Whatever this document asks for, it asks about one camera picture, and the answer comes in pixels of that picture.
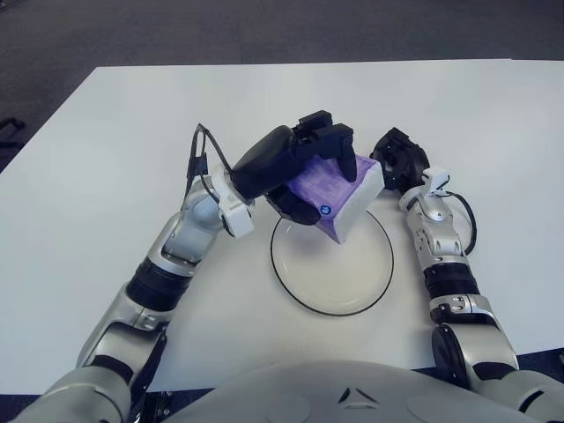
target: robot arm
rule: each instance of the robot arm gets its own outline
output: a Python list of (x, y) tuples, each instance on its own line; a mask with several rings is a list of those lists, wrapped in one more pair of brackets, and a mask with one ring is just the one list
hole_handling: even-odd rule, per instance
[(437, 324), (433, 355), (442, 379), (540, 421), (562, 420), (564, 385), (519, 370), (513, 347), (479, 292), (452, 210), (442, 199), (449, 195), (443, 190), (449, 173), (429, 167), (425, 152), (395, 128), (378, 143), (373, 157), (386, 166), (387, 188), (403, 194), (399, 207), (407, 214), (431, 298), (430, 315)]
[[(209, 131), (198, 125), (197, 133), (201, 131), (216, 144)], [(235, 238), (251, 232), (249, 207), (261, 195), (284, 216), (314, 224), (319, 219), (315, 207), (294, 196), (285, 183), (316, 154), (337, 159), (343, 175), (353, 181), (352, 141), (353, 130), (333, 125), (331, 115), (321, 111), (301, 119), (293, 129), (278, 127), (234, 169), (224, 161), (205, 177), (205, 154), (196, 157), (193, 143), (182, 208), (165, 224), (131, 281), (122, 286), (86, 340), (77, 368), (14, 421), (126, 421), (131, 404), (140, 400), (156, 372), (176, 305), (219, 231), (225, 228)], [(197, 175), (200, 180), (192, 183)]]

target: tissue box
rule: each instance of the tissue box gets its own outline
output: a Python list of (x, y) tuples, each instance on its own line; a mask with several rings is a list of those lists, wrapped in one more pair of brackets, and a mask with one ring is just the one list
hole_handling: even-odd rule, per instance
[(287, 184), (296, 196), (317, 208), (321, 218), (315, 225), (339, 244), (384, 189), (379, 162), (357, 155), (356, 167), (356, 181), (349, 182), (341, 175), (335, 159), (315, 156), (306, 170)]

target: black cable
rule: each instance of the black cable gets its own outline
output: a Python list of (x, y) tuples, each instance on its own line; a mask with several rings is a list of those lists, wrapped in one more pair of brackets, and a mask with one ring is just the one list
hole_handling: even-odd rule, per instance
[(460, 203), (462, 203), (462, 205), (466, 209), (466, 213), (468, 213), (468, 219), (470, 219), (470, 224), (472, 228), (470, 243), (468, 244), (468, 247), (466, 247), (466, 249), (464, 250), (464, 253), (468, 256), (474, 250), (474, 247), (476, 247), (476, 239), (478, 237), (478, 227), (476, 226), (476, 218), (474, 217), (474, 212), (472, 211), (472, 208), (470, 207), (466, 199), (462, 197), (460, 194), (457, 194), (456, 192), (452, 192), (452, 191), (446, 191), (446, 193), (447, 193), (446, 196), (439, 196), (439, 197), (456, 198)]
[(215, 194), (212, 193), (212, 190), (210, 189), (210, 187), (208, 187), (208, 184), (205, 183), (204, 174), (200, 174), (200, 181), (202, 181), (202, 185), (204, 185), (205, 192), (207, 192), (208, 195), (211, 198), (213, 198), (213, 201), (215, 201), (217, 204), (219, 204), (219, 198)]
[(221, 163), (223, 163), (223, 166), (225, 167), (225, 169), (227, 169), (227, 172), (229, 174), (231, 174), (231, 172), (232, 172), (231, 166), (229, 166), (229, 162), (227, 161), (226, 156), (223, 155), (223, 152), (221, 151), (221, 148), (219, 147), (218, 142), (215, 140), (215, 137), (201, 123), (200, 123), (200, 126), (202, 127), (204, 134), (208, 136), (211, 143), (213, 144), (213, 148), (215, 148), (215, 151), (218, 153), (218, 156), (219, 156), (219, 159), (221, 160)]
[[(217, 152), (219, 159), (221, 160), (221, 163), (223, 163), (224, 168), (227, 170), (227, 172), (229, 174), (231, 174), (232, 170), (231, 170), (231, 166), (229, 166), (229, 162), (226, 159), (226, 156), (223, 154), (223, 151), (221, 150), (221, 148), (218, 145), (218, 142), (216, 141), (215, 137), (212, 135), (212, 133), (203, 126), (202, 123), (199, 123), (196, 126), (196, 130), (194, 131), (194, 135), (192, 136), (192, 145), (190, 147), (190, 156), (189, 156), (189, 160), (188, 160), (188, 170), (186, 173), (186, 189), (184, 190), (184, 198), (186, 198), (186, 196), (188, 195), (190, 188), (192, 187), (192, 183), (194, 183), (194, 176), (196, 175), (197, 170), (193, 169), (192, 167), (195, 166), (195, 162), (196, 159), (198, 159), (198, 156), (196, 154), (196, 150), (197, 150), (197, 136), (200, 134), (200, 132), (202, 132), (202, 134), (204, 134), (204, 139), (202, 141), (202, 149), (200, 151), (200, 156), (199, 158), (202, 158), (205, 154), (205, 141), (206, 138), (208, 137), (210, 139), (211, 144), (213, 145), (213, 148), (215, 149), (215, 151)], [(202, 178), (202, 183), (204, 185), (204, 188), (206, 189), (206, 191), (208, 191), (208, 193), (211, 193), (209, 187), (207, 187), (207, 185), (205, 184), (204, 178)]]

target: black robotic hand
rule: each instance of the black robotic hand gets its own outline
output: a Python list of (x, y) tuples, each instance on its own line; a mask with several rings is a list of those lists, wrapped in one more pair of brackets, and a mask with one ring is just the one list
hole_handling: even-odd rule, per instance
[(233, 167), (231, 180), (247, 199), (266, 196), (284, 218), (302, 225), (314, 225), (319, 211), (286, 186), (314, 157), (337, 159), (347, 181), (356, 180), (353, 130), (342, 123), (333, 125), (323, 110), (300, 119), (295, 128), (278, 126), (256, 143)]
[(423, 171), (429, 167), (425, 150), (398, 128), (392, 128), (378, 141), (370, 158), (382, 164), (386, 189), (398, 189), (403, 195), (424, 184)]

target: white tabletop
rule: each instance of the white tabletop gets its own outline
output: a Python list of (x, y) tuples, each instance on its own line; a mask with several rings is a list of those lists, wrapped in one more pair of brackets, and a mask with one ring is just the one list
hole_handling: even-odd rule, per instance
[[(198, 122), (235, 163), (321, 108), (354, 128), (358, 153), (397, 126), (449, 168), (478, 219), (472, 270), (516, 352), (563, 346), (563, 93), (564, 65), (548, 62), (95, 70), (0, 174), (0, 392), (41, 393), (74, 366), (178, 208)], [(152, 389), (215, 387), (297, 360), (432, 366), (434, 324), (397, 196), (370, 210), (396, 256), (375, 307), (327, 317), (290, 298), (269, 257), (277, 216), (259, 201), (255, 232), (220, 236), (182, 299)]]

